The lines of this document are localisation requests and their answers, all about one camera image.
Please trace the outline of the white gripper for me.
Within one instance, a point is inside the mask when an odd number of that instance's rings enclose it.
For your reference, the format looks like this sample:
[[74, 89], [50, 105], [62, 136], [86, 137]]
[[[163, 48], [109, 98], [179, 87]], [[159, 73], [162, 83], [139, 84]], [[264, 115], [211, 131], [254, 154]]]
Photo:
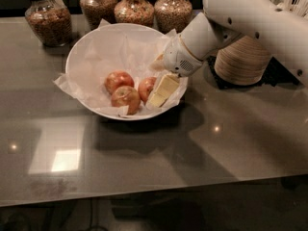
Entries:
[[177, 34], [167, 44], [164, 53], [160, 54], [149, 66], [153, 71], [164, 69], [165, 73], [156, 80], [145, 106], [149, 109], [159, 108], [172, 96], [180, 86], [180, 77], [189, 77], [203, 66], [203, 53], [200, 45], [183, 33]]

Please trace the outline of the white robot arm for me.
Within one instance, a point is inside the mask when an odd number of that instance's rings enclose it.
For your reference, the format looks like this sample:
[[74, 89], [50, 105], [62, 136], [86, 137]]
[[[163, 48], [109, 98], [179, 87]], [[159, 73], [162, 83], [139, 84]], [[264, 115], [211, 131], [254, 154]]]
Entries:
[[203, 11], [170, 39], [153, 64], [159, 75], [146, 106], [163, 106], [182, 77], [193, 75], [206, 58], [243, 36], [257, 39], [301, 84], [308, 85], [308, 20], [279, 9], [270, 0], [203, 0]]

